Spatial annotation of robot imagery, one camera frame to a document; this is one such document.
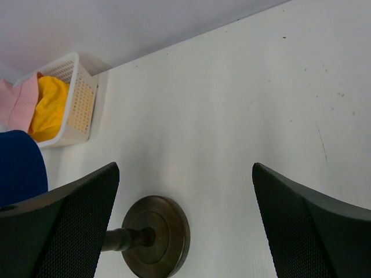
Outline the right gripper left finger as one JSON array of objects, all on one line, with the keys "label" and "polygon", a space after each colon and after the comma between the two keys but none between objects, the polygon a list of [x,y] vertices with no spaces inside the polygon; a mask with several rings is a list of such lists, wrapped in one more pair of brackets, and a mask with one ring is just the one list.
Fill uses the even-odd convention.
[{"label": "right gripper left finger", "polygon": [[112,162],[1,208],[1,277],[94,277],[118,185]]}]

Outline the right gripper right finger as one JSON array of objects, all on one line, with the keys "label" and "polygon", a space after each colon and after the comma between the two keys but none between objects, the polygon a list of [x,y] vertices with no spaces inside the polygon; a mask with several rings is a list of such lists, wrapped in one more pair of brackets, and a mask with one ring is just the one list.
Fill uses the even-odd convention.
[{"label": "right gripper right finger", "polygon": [[252,180],[278,277],[370,277],[370,210],[261,163]]}]

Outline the blue bucket hat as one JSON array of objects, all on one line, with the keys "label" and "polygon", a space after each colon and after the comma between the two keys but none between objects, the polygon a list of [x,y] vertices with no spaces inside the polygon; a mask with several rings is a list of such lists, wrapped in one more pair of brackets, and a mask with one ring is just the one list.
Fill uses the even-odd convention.
[{"label": "blue bucket hat", "polygon": [[21,130],[1,133],[1,207],[47,191],[46,167],[37,143]]}]

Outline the pink bucket hat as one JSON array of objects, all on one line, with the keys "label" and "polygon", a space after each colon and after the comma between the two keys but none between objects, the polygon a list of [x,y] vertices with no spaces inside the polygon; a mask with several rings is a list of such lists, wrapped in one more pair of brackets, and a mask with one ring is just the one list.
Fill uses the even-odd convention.
[{"label": "pink bucket hat", "polygon": [[38,103],[38,75],[13,86],[1,79],[1,123],[10,130],[28,132]]}]

